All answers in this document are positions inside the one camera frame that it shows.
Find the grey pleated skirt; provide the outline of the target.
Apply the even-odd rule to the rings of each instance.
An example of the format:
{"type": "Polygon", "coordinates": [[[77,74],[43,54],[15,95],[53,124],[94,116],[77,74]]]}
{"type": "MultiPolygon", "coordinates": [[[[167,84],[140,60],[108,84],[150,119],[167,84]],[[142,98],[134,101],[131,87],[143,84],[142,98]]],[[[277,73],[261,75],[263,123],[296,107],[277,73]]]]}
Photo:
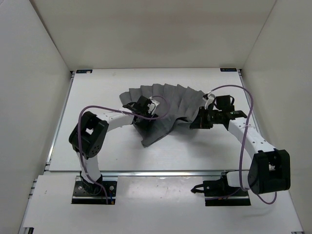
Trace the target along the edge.
{"type": "Polygon", "coordinates": [[[167,136],[177,125],[189,127],[195,120],[198,110],[204,105],[204,93],[191,87],[183,87],[182,85],[170,84],[152,84],[141,85],[139,88],[129,88],[128,91],[119,95],[119,99],[123,105],[130,102],[136,102],[144,96],[150,98],[152,96],[160,103],[156,108],[156,115],[166,115],[161,119],[157,119],[152,124],[143,129],[138,125],[135,128],[142,136],[141,144],[149,147],[153,143],[167,136]]]}

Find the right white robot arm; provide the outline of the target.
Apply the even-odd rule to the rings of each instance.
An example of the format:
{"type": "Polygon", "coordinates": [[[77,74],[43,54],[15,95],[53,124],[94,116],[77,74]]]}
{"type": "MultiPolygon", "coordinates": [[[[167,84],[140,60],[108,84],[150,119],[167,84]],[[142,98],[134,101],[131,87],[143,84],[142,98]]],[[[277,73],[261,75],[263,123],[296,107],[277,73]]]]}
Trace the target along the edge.
{"type": "Polygon", "coordinates": [[[247,115],[235,110],[232,96],[204,95],[203,99],[205,105],[199,108],[190,128],[211,129],[216,124],[223,125],[252,160],[248,171],[226,173],[218,184],[219,191],[230,195],[236,187],[241,187],[261,195],[288,190],[291,186],[289,153],[266,141],[249,123],[247,115]]]}

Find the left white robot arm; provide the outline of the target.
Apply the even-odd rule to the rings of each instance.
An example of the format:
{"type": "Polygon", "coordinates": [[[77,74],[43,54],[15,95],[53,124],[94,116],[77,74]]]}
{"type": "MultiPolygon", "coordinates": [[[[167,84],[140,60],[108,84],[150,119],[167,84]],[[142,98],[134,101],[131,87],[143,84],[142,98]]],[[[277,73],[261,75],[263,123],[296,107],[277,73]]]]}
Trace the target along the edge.
{"type": "Polygon", "coordinates": [[[86,111],[79,116],[78,123],[69,136],[69,143],[78,155],[80,179],[85,190],[91,194],[101,191],[102,175],[98,167],[98,153],[106,134],[132,124],[146,129],[158,117],[158,105],[159,102],[152,97],[140,96],[138,101],[124,104],[118,110],[108,109],[102,115],[86,111]]]}

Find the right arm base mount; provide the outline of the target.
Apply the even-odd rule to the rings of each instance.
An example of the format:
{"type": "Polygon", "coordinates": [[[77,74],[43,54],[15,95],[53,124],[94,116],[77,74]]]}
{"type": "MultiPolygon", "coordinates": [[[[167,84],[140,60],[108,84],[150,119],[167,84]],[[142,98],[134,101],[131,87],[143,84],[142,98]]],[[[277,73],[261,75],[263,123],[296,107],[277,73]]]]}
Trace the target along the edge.
{"type": "Polygon", "coordinates": [[[201,184],[195,185],[191,192],[203,194],[206,207],[251,206],[248,192],[240,187],[231,187],[227,182],[227,172],[212,178],[204,178],[201,184]]]}

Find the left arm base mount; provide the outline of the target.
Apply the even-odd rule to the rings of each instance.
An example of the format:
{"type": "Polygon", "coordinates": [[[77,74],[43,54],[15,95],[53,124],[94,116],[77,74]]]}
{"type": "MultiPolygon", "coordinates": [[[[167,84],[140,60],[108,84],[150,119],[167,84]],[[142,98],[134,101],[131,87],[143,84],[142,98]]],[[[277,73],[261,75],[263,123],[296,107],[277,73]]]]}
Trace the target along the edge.
{"type": "Polygon", "coordinates": [[[72,193],[72,204],[92,204],[92,205],[115,205],[117,193],[117,178],[102,181],[107,196],[103,189],[98,185],[89,186],[80,176],[75,179],[72,193]]]}

